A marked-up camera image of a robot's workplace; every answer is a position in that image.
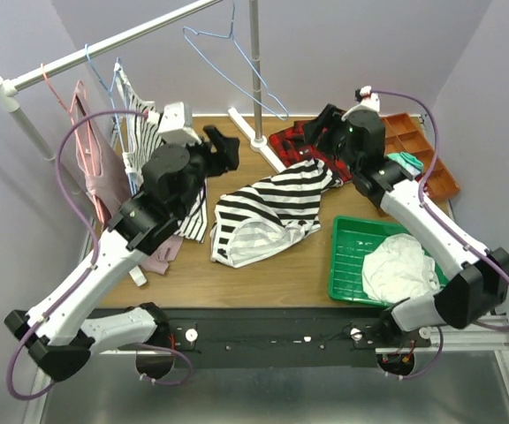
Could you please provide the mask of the silver vertical rack pole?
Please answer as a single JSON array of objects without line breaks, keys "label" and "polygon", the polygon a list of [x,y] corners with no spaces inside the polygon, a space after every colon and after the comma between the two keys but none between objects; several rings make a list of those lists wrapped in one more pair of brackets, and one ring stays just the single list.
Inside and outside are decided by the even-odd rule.
[{"label": "silver vertical rack pole", "polygon": [[254,112],[262,113],[262,79],[260,66],[260,36],[259,36],[259,7],[257,0],[250,0],[249,5],[249,26],[251,43],[251,64],[253,66],[252,82],[254,97]]}]

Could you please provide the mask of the white clothes rack rail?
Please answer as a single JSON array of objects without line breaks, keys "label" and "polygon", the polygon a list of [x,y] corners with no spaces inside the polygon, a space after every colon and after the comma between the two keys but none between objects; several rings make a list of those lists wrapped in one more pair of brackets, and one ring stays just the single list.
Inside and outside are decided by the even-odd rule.
[{"label": "white clothes rack rail", "polygon": [[86,63],[89,58],[98,57],[129,42],[138,40],[147,34],[151,34],[158,29],[167,27],[172,23],[191,16],[196,12],[205,10],[215,4],[218,4],[217,0],[195,1],[191,4],[187,4],[174,11],[165,13],[160,17],[127,29],[119,34],[112,35],[102,41],[89,44],[87,48],[79,49],[65,57],[60,57],[59,59],[44,65],[44,71],[37,68],[19,75],[14,79],[4,79],[0,75],[0,93],[6,96],[14,96],[19,91],[42,82],[43,72],[45,72],[48,77],[66,72],[73,67]]}]

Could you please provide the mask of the pink tank top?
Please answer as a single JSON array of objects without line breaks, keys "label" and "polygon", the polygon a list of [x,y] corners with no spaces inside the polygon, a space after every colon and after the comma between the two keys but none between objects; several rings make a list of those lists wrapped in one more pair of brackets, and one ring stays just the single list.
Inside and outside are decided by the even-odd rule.
[{"label": "pink tank top", "polygon": [[[85,176],[86,188],[95,204],[101,223],[107,223],[122,203],[131,197],[124,164],[97,124],[87,121],[74,133],[76,156]],[[183,239],[172,236],[153,254],[144,258],[141,267],[163,275],[174,261]]]}]

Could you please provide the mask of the thin striped tank top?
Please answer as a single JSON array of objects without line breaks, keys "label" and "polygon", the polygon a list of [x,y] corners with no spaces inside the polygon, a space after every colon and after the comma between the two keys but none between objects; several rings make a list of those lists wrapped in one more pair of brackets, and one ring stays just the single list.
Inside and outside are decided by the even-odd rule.
[{"label": "thin striped tank top", "polygon": [[[137,171],[137,185],[143,182],[142,167],[150,159],[154,151],[165,144],[158,132],[162,113],[157,110],[154,101],[142,100],[128,79],[124,66],[118,60],[114,65],[115,84],[119,96],[129,110],[141,113],[153,111],[157,117],[152,122],[133,115],[126,116],[126,135],[131,141],[130,151],[124,156],[127,163]],[[204,181],[200,192],[191,207],[190,214],[179,221],[179,230],[176,236],[202,243],[208,228],[207,213],[207,181]]]}]

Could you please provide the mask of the mint green sock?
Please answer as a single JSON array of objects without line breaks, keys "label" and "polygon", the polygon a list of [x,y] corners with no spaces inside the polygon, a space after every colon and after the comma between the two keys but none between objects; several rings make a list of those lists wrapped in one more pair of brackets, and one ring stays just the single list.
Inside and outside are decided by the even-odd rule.
[{"label": "mint green sock", "polygon": [[423,173],[424,165],[416,158],[407,152],[396,152],[387,155],[389,159],[398,163],[404,170],[410,173],[414,178]]}]

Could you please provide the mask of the red black plaid shirt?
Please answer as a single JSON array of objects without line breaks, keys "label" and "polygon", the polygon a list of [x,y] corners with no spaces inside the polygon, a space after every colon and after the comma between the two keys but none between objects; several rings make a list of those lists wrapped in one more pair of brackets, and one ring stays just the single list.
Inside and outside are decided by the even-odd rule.
[{"label": "red black plaid shirt", "polygon": [[271,134],[268,142],[285,167],[315,158],[323,161],[337,180],[347,183],[352,180],[349,167],[335,155],[331,145],[322,142],[329,130],[327,124],[335,124],[344,113],[328,104],[318,117],[297,120],[292,126]]}]

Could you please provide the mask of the green plastic tray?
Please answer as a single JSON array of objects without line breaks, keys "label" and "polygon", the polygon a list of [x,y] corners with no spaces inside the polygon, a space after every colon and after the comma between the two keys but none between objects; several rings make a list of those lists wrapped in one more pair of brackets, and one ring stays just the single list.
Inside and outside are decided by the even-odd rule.
[{"label": "green plastic tray", "polygon": [[[411,235],[402,225],[396,223],[348,216],[336,217],[333,224],[330,261],[330,297],[366,305],[382,307],[391,305],[370,299],[366,295],[362,287],[361,269],[365,255],[374,252],[386,238],[400,233]],[[442,289],[448,284],[448,279],[438,263],[436,272]]]}]

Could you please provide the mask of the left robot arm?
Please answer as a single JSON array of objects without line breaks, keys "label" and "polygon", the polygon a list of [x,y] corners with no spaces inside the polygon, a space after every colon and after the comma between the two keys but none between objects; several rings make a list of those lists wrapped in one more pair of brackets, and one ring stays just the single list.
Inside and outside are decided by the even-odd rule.
[{"label": "left robot arm", "polygon": [[205,139],[157,148],[142,168],[141,189],[107,222],[92,253],[38,305],[5,318],[6,327],[53,381],[77,374],[97,353],[125,345],[169,347],[169,319],[151,302],[100,319],[90,314],[179,230],[207,178],[238,169],[239,139],[213,125],[203,131]]}]

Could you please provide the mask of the wide striped tank top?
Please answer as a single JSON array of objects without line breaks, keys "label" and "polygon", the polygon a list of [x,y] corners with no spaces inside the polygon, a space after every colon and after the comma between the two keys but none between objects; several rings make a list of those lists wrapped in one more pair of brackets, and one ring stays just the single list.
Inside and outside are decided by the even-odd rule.
[{"label": "wide striped tank top", "polygon": [[210,259],[239,269],[282,253],[321,229],[322,195],[342,185],[324,161],[309,159],[222,195]]}]

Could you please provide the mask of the light blue wire hanger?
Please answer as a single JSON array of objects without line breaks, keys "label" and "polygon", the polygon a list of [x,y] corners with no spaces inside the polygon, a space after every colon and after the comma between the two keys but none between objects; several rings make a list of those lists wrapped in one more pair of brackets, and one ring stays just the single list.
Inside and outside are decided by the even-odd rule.
[{"label": "light blue wire hanger", "polygon": [[[240,42],[238,12],[235,1],[229,2],[229,21],[227,28],[210,32],[205,28],[183,26],[184,41],[191,50],[237,93],[249,99],[254,106],[251,50]],[[279,97],[271,91],[269,83],[262,75],[262,112],[281,121],[290,117],[289,110]]]}]

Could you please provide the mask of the white rack base foot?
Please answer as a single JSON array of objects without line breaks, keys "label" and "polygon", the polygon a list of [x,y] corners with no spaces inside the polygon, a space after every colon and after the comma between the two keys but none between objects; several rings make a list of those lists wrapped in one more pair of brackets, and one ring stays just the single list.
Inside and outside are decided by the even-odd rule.
[{"label": "white rack base foot", "polygon": [[275,172],[282,172],[285,169],[284,164],[272,150],[268,139],[262,133],[262,113],[260,111],[254,112],[253,125],[250,125],[236,108],[229,108],[227,114],[231,121],[247,138],[250,148],[256,153],[259,153]]}]

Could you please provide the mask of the white rack left post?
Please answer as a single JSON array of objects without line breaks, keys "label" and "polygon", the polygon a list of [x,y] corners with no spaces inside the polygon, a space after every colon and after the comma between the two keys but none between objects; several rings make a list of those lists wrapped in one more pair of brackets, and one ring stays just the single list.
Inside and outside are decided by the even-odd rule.
[{"label": "white rack left post", "polygon": [[[4,109],[11,115],[15,123],[23,131],[23,133],[30,139],[37,151],[41,154],[42,158],[46,162],[54,164],[56,162],[55,151],[42,137],[31,120],[21,109],[19,103],[13,97],[8,97],[6,95],[3,95],[0,102]],[[83,190],[76,182],[70,171],[68,171],[65,167],[62,167],[62,170],[65,185],[71,190],[71,193],[81,194]]]}]

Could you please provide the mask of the brown wooden compartment organizer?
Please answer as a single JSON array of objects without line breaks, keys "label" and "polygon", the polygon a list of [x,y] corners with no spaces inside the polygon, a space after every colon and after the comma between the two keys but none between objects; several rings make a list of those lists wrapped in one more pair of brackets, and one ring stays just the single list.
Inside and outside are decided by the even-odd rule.
[{"label": "brown wooden compartment organizer", "polygon": [[[385,126],[385,153],[408,153],[416,157],[427,170],[433,159],[434,148],[425,137],[418,117],[406,113],[381,118]],[[426,183],[429,197],[435,201],[448,201],[456,196],[460,187],[451,172],[437,158],[435,168]]]}]

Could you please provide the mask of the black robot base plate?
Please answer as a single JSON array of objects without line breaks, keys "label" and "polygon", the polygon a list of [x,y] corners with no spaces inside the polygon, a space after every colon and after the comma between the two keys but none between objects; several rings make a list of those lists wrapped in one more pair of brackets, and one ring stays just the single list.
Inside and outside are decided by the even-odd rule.
[{"label": "black robot base plate", "polygon": [[380,352],[427,348],[418,332],[386,344],[378,307],[163,307],[196,368],[375,367]]}]

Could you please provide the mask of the white crumpled garment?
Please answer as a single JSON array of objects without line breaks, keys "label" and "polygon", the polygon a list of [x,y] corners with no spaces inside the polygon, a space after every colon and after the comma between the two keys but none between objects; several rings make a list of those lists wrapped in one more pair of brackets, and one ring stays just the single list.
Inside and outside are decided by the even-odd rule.
[{"label": "white crumpled garment", "polygon": [[436,262],[416,238],[405,233],[386,238],[364,256],[361,280],[370,299],[386,304],[435,294],[440,289]]}]

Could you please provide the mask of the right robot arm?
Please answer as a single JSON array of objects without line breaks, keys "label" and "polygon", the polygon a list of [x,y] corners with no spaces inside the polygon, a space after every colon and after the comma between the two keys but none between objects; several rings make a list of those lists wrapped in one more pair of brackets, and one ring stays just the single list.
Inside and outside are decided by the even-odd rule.
[{"label": "right robot arm", "polygon": [[409,171],[385,155],[385,126],[375,110],[343,114],[329,105],[317,126],[318,143],[348,166],[356,190],[403,224],[448,280],[438,293],[401,300],[381,314],[375,328],[385,344],[400,345],[421,327],[464,329],[505,301],[509,253],[470,237]]}]

